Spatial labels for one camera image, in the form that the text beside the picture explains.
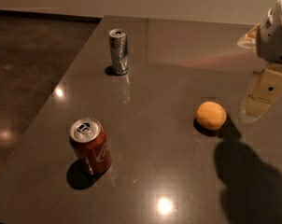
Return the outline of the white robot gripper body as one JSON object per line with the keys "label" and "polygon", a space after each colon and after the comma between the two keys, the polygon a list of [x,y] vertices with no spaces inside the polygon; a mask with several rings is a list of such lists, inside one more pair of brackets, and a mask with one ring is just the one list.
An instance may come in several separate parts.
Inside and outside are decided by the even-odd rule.
{"label": "white robot gripper body", "polygon": [[282,0],[276,0],[260,23],[258,56],[270,63],[282,63]]}

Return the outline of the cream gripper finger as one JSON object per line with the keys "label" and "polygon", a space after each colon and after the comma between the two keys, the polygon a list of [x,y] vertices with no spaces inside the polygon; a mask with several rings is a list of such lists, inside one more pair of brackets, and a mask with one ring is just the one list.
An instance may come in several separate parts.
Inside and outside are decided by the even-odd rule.
{"label": "cream gripper finger", "polygon": [[255,48],[259,30],[259,24],[253,26],[246,34],[239,38],[237,46],[243,49]]}
{"label": "cream gripper finger", "polygon": [[253,123],[282,96],[282,64],[270,63],[262,71],[254,71],[241,104],[241,120]]}

